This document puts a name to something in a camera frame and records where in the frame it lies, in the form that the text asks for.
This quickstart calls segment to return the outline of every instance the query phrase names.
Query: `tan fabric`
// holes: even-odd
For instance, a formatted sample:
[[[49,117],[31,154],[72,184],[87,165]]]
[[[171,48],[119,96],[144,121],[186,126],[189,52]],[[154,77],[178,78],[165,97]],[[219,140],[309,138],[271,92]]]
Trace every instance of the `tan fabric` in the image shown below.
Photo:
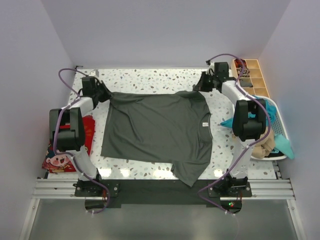
[[[260,136],[260,138],[265,136],[267,131],[268,131],[268,127],[265,128],[265,132],[264,132],[264,134],[262,134]],[[252,151],[252,156],[257,159],[263,159],[264,157],[269,156],[270,152],[275,148],[275,146],[276,146],[275,132],[271,128],[268,137],[266,137],[261,142],[258,142],[254,146],[253,151]]]

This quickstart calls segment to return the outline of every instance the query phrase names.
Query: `wall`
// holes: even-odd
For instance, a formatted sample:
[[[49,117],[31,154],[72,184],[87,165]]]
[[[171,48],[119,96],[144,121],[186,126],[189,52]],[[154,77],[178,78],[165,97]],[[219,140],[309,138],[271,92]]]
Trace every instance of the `wall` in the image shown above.
[[[290,0],[42,2],[75,64],[143,68],[203,67],[225,52],[257,58]]]
[[[319,239],[320,1],[292,0],[259,61],[296,154],[281,162],[310,240]]]
[[[39,0],[2,0],[0,6],[0,233],[15,240],[36,177],[43,176],[49,110],[67,100],[58,70],[72,63]]]

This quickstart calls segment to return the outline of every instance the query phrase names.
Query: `white basket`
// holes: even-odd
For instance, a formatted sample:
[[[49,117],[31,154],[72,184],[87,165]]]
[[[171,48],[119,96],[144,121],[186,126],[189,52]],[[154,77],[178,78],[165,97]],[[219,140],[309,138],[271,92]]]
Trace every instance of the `white basket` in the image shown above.
[[[261,98],[261,99],[268,100],[270,105],[273,105],[276,108],[275,121],[274,121],[274,123],[272,123],[272,129],[274,131],[274,134],[282,134],[286,139],[289,139],[287,131],[286,131],[286,128],[285,128],[285,125],[284,125],[284,121],[282,120],[282,117],[280,115],[280,112],[279,112],[277,104],[272,99],[270,99],[269,97],[266,97],[266,96],[257,96],[257,97]],[[233,110],[233,112],[235,112],[235,106],[234,105],[232,105],[232,110]],[[251,156],[251,158],[254,159],[254,160],[262,160],[262,161],[276,161],[276,160],[286,159],[287,156],[283,155],[283,156],[264,157],[264,158],[256,158],[254,156]]]

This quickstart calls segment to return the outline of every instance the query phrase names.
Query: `wooden organizer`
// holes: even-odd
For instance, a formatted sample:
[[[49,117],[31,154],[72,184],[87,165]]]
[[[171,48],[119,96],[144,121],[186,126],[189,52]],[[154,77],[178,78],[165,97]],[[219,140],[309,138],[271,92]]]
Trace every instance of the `wooden organizer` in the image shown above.
[[[259,65],[258,59],[243,59],[246,62],[247,68],[250,70],[250,77],[241,77],[245,82],[252,83],[253,87],[244,87],[244,89],[251,95],[265,96],[269,98],[269,92],[266,87],[266,82]],[[235,60],[231,62],[232,75],[237,78],[237,68]]]

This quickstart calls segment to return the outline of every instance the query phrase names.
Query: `speckled surface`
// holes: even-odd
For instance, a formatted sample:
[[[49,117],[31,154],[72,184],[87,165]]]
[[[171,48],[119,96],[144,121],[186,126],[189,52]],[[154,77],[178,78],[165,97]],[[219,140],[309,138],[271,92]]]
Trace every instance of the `speckled surface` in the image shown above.
[[[89,73],[92,69],[82,69]],[[200,79],[201,69],[99,69],[99,78],[112,92],[135,94],[173,94],[191,91]],[[73,88],[82,87],[81,74],[75,75]],[[217,179],[230,166],[233,158],[235,138],[231,129],[220,122],[232,117],[232,104],[227,97],[214,90],[202,92],[211,112],[210,128],[213,137],[211,163],[199,179]],[[70,94],[69,101],[75,94]],[[109,101],[99,103],[91,113],[95,119],[90,159],[104,179],[177,179],[171,173],[170,163],[150,163],[130,159],[103,157],[100,155]],[[50,173],[51,179],[77,179],[76,173]],[[251,160],[249,179],[276,179],[273,163]]]

